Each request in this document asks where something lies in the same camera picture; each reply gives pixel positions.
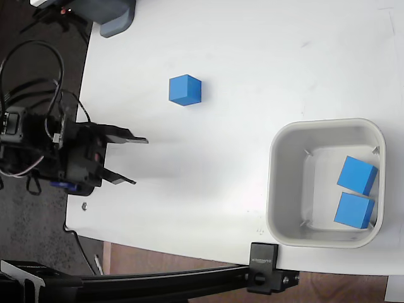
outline plastic container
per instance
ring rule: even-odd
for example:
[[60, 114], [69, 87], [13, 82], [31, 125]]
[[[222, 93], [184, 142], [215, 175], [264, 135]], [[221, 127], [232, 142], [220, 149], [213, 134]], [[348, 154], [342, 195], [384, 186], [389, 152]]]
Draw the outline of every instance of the plastic container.
[[[342, 192], [354, 193], [336, 184], [348, 155], [379, 169], [370, 193], [375, 205], [367, 229], [334, 222]], [[270, 157], [266, 222], [279, 243], [357, 248], [379, 232], [386, 143], [374, 123], [366, 119], [291, 123], [275, 136]]]

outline wire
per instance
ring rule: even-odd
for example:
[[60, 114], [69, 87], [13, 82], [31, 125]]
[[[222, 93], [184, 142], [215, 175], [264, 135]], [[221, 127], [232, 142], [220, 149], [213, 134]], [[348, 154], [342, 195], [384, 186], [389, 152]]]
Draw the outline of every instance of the wire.
[[42, 160], [44, 159], [44, 156], [39, 157], [37, 161], [35, 161], [33, 164], [31, 164], [27, 169], [23, 170], [22, 172], [19, 172], [17, 174], [10, 174], [8, 172], [3, 172], [0, 169], [0, 174], [6, 175], [7, 177], [14, 177], [14, 178], [19, 178], [23, 177], [23, 175], [29, 173], [31, 170], [33, 170]]
[[47, 118], [51, 115], [52, 109], [55, 105], [55, 102], [57, 100], [57, 97], [59, 96], [59, 93], [61, 91], [62, 85], [63, 85], [63, 77], [64, 77], [64, 63], [63, 63], [63, 58], [59, 51], [48, 44], [47, 42], [44, 41], [39, 41], [39, 40], [29, 40], [22, 42], [18, 44], [16, 47], [14, 47], [8, 54], [7, 56], [3, 59], [1, 65], [0, 65], [0, 106], [1, 106], [1, 111], [0, 111], [0, 125], [4, 121], [4, 114], [6, 112], [6, 94], [3, 92], [3, 74], [4, 74], [4, 69], [7, 65], [7, 62], [9, 61], [10, 57], [21, 47], [28, 45], [28, 44], [36, 44], [42, 47], [45, 47], [46, 49], [49, 49], [56, 57], [57, 62], [59, 64], [59, 77], [57, 79], [57, 85], [54, 90], [54, 95], [52, 97], [52, 100], [50, 101], [47, 113], [45, 115], [45, 130], [48, 135], [48, 137], [53, 140], [53, 137], [49, 133], [49, 130], [47, 129]]
[[75, 230], [68, 229], [68, 227], [66, 226], [66, 217], [65, 217], [64, 223], [63, 223], [63, 232], [65, 232], [67, 234], [73, 234], [74, 235], [74, 238], [76, 239], [78, 248], [80, 249], [81, 255], [83, 256], [84, 260], [86, 261], [87, 266], [89, 267], [89, 269], [91, 270], [93, 275], [97, 275], [95, 270], [91, 266], [90, 261], [88, 260], [85, 252], [84, 252], [84, 249], [83, 249], [83, 246], [81, 245], [81, 242], [80, 242], [80, 239], [78, 237], [78, 234], [76, 233]]
[[77, 95], [69, 90], [62, 90], [63, 93], [69, 93], [70, 95], [72, 95], [74, 97], [74, 99], [76, 99], [78, 105], [81, 107], [81, 109], [83, 110], [84, 114], [87, 117], [87, 121], [91, 122], [90, 119], [90, 115], [88, 114], [88, 112], [86, 111], [86, 109], [84, 108], [84, 105], [80, 102], [80, 99], [77, 97]]

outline black cable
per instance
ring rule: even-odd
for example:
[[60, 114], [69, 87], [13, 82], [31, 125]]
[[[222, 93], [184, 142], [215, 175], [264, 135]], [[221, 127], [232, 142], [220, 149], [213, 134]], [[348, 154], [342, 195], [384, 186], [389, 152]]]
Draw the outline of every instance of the black cable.
[[57, 81], [55, 79], [50, 80], [47, 78], [37, 78], [37, 79], [25, 82], [23, 84], [20, 84], [20, 85], [14, 87], [12, 90], [10, 90], [8, 92], [8, 94], [10, 95], [10, 97], [12, 97], [12, 96], [16, 95], [17, 93], [20, 93], [21, 91], [26, 90], [27, 88], [30, 88], [31, 86], [43, 84], [43, 83], [52, 83], [55, 86], [57, 85]]
[[63, 93], [69, 93], [70, 95], [72, 95], [74, 97], [74, 99], [76, 99], [76, 102], [78, 103], [78, 105], [81, 107], [81, 109], [83, 110], [84, 114], [87, 117], [87, 121], [91, 122], [90, 119], [90, 115], [88, 114], [88, 112], [86, 111], [86, 109], [84, 108], [84, 105], [81, 103], [80, 99], [77, 97], [77, 95], [69, 90], [62, 90]]
[[76, 239], [78, 248], [80, 249], [81, 255], [83, 256], [84, 260], [86, 261], [86, 264], [88, 265], [88, 267], [89, 267], [89, 269], [91, 270], [91, 272], [93, 273], [93, 275], [97, 275], [97, 273], [95, 272], [95, 270], [94, 270], [93, 267], [91, 266], [91, 264], [90, 264], [90, 262], [89, 262], [89, 260], [88, 260], [88, 258], [87, 258], [87, 256], [86, 256], [86, 254], [85, 254], [85, 252], [84, 252], [83, 246], [81, 246], [81, 242], [80, 242], [80, 239], [79, 239], [79, 237], [78, 237], [78, 234], [76, 233], [75, 230], [70, 230], [70, 229], [67, 229], [67, 228], [68, 228], [68, 227], [66, 226], [66, 219], [65, 219], [65, 221], [64, 221], [64, 223], [63, 223], [63, 232], [65, 232], [65, 233], [67, 233], [67, 234], [73, 234], [73, 235], [74, 235], [74, 238]]
[[57, 80], [57, 85], [54, 91], [54, 95], [52, 100], [50, 101], [48, 111], [45, 116], [45, 130], [48, 134], [48, 137], [52, 139], [52, 136], [49, 134], [47, 130], [47, 118], [51, 115], [52, 109], [55, 105], [56, 99], [59, 96], [59, 93], [61, 91], [62, 85], [63, 85], [63, 76], [64, 76], [64, 63], [63, 63], [63, 58], [60, 55], [59, 51], [55, 49], [53, 46], [48, 44], [47, 42], [44, 41], [39, 41], [39, 40], [29, 40], [22, 42], [18, 44], [16, 47], [14, 47], [8, 54], [7, 56], [3, 59], [1, 65], [0, 65], [0, 106], [1, 106], [1, 111], [0, 111], [0, 122], [4, 120], [4, 113], [6, 112], [6, 100], [5, 100], [5, 94], [3, 91], [3, 74], [4, 74], [4, 69], [6, 67], [7, 62], [9, 61], [10, 57], [21, 47], [28, 45], [28, 44], [36, 44], [42, 47], [45, 47], [46, 49], [49, 49], [56, 57], [57, 62], [59, 63], [59, 77]]
[[27, 98], [32, 98], [32, 97], [39, 97], [39, 96], [46, 96], [54, 93], [55, 90], [42, 90], [39, 92], [30, 92], [30, 93], [22, 93], [21, 95], [15, 96], [14, 98], [11, 97], [6, 101], [6, 107], [9, 108], [15, 103], [22, 101]]

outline dark floor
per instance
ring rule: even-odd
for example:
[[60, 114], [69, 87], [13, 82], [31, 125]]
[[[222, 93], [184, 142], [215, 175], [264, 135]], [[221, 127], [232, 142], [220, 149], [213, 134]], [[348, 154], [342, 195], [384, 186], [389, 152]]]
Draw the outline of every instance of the dark floor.
[[[64, 58], [64, 88], [79, 93], [86, 44], [75, 28], [62, 33], [57, 24], [39, 24], [20, 35], [19, 31], [32, 21], [34, 11], [29, 0], [0, 0], [1, 60], [18, 42], [48, 41]], [[4, 88], [7, 89], [33, 78], [54, 78], [57, 65], [46, 50], [27, 47], [16, 54], [5, 72]], [[67, 196], [42, 182], [42, 195], [36, 197], [25, 191], [24, 179], [3, 180], [5, 189], [0, 191], [0, 259], [37, 261], [70, 274], [90, 274], [73, 235], [62, 230]], [[102, 242], [81, 240], [92, 262], [94, 254], [102, 257]]]

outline black bracket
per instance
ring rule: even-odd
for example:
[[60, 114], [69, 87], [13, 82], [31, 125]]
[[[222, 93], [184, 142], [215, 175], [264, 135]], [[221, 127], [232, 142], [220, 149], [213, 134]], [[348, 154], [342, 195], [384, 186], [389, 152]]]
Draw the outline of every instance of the black bracket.
[[69, 276], [35, 262], [1, 261], [10, 280], [0, 276], [0, 292], [21, 303], [186, 302], [245, 287], [270, 295], [299, 283], [298, 271], [276, 269], [277, 256], [278, 245], [252, 243], [250, 266], [114, 276]]
[[270, 295], [272, 292], [283, 292], [289, 287], [299, 284], [299, 272], [294, 270], [278, 270], [278, 245], [252, 243], [247, 291]]

